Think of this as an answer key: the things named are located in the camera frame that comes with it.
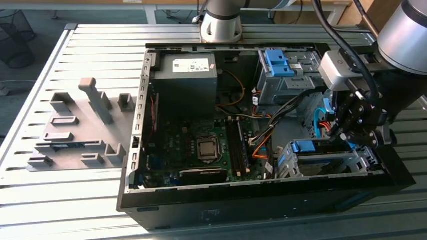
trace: blue plastic latch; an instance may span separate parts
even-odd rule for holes
[[[273,77],[293,77],[295,72],[288,65],[288,58],[281,50],[265,50],[265,59]]]
[[[313,141],[297,141],[296,145],[300,153],[311,153],[316,151]]]
[[[335,114],[335,111],[331,108],[331,101],[328,98],[323,98],[324,109],[329,114]]]
[[[280,167],[280,165],[283,164],[283,162],[285,161],[285,159],[287,159],[287,156],[281,156],[280,157],[280,161],[279,161],[279,164],[277,164],[277,166]]]
[[[348,146],[351,147],[352,150],[355,150],[357,148],[357,145],[351,142],[348,142]]]
[[[292,147],[293,153],[299,153],[300,152],[299,146],[296,145],[295,142],[291,143],[291,147]]]

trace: power supply label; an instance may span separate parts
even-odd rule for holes
[[[209,60],[206,58],[197,59],[174,59],[173,73],[197,73],[209,71]]]

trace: wastebasket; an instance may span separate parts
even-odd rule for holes
[[[16,26],[0,23],[0,60],[10,69],[28,67],[34,62],[34,55]]]
[[[14,25],[26,42],[36,38],[36,33],[21,10],[0,10],[0,24]]]

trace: motherboard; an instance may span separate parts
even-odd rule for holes
[[[148,188],[260,180],[261,159],[247,146],[253,136],[249,118],[165,122],[161,146],[146,158]]]

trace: aluminum slotted table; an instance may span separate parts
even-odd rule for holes
[[[372,42],[361,34],[343,36],[353,46]],[[336,47],[319,26],[247,25],[244,40],[327,43]],[[66,26],[0,148],[0,238],[150,239],[196,235],[193,239],[237,236],[243,239],[425,239],[427,112],[423,101],[401,112],[392,125],[399,140],[396,151],[416,185],[340,214],[146,232],[124,213],[116,212],[120,168],[26,171],[34,143],[52,115],[52,94],[77,90],[80,78],[89,76],[96,78],[96,87],[106,95],[136,96],[145,44],[197,42],[198,29],[190,25]]]

